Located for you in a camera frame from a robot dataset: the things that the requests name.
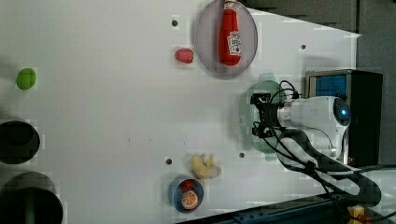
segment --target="blue bowl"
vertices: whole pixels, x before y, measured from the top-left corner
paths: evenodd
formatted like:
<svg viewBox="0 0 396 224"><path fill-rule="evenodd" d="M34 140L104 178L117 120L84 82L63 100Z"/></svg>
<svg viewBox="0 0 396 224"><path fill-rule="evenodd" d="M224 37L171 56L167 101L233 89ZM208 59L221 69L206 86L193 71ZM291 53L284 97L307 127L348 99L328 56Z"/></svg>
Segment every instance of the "blue bowl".
<svg viewBox="0 0 396 224"><path fill-rule="evenodd" d="M194 187L192 190L198 196L198 205L194 209L185 209L181 204L181 196L183 195L184 191L181 189L180 184L185 180L192 180L194 182ZM191 213L195 211L200 205L202 200L204 199L204 187L202 187L201 183L196 179L191 178L182 178L176 179L171 183L169 187L169 202L176 208L176 210L180 213Z"/></svg>

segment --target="white table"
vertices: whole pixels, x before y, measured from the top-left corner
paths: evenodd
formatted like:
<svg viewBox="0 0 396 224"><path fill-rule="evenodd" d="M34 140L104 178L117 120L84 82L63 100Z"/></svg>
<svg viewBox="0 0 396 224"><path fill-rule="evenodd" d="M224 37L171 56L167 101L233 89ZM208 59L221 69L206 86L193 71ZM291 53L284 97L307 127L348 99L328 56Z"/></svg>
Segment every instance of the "white table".
<svg viewBox="0 0 396 224"><path fill-rule="evenodd" d="M1 164L2 184L22 171L46 174L59 187L64 223L87 224L179 222L322 193L246 148L238 100L260 74L301 89L306 70L354 68L358 36L250 10L257 56L244 74L220 78L196 49L192 66L173 59L177 46L193 45L209 2L1 1L0 119L28 119L42 139L32 160ZM23 67L36 70L35 90L16 88ZM202 205L181 215L167 188L192 175L196 153L213 153L222 174L206 182Z"/></svg>

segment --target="screen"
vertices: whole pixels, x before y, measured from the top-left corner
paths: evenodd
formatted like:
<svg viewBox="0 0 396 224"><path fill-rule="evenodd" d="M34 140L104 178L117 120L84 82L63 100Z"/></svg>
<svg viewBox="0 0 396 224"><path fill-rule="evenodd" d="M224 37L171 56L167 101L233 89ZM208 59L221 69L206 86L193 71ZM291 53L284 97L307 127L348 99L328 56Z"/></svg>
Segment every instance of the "screen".
<svg viewBox="0 0 396 224"><path fill-rule="evenodd" d="M336 96L345 100L347 98L347 76L316 77L316 96Z"/></svg>

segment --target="ketchup bottle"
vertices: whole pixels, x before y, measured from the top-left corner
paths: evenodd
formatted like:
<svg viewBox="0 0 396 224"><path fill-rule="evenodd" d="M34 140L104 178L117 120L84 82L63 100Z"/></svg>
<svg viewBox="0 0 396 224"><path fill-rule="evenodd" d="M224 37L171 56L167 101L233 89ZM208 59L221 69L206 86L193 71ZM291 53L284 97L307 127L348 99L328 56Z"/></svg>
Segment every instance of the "ketchup bottle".
<svg viewBox="0 0 396 224"><path fill-rule="evenodd" d="M233 66L241 60L241 39L238 31L236 0L225 0L219 34L219 59Z"/></svg>

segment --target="circular tray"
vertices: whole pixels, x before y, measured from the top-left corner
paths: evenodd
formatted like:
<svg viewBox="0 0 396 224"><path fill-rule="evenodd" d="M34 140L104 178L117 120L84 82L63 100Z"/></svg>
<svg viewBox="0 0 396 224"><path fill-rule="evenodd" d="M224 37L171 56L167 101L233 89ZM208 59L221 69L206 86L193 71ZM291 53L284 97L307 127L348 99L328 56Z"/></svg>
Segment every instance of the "circular tray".
<svg viewBox="0 0 396 224"><path fill-rule="evenodd" d="M243 73L256 55L258 37L256 23L248 10L236 2L239 34L241 37L241 61L228 66L219 61L219 28L221 26L224 1L216 0L209 4L201 14L195 30L195 46L204 64L212 71L226 76Z"/></svg>

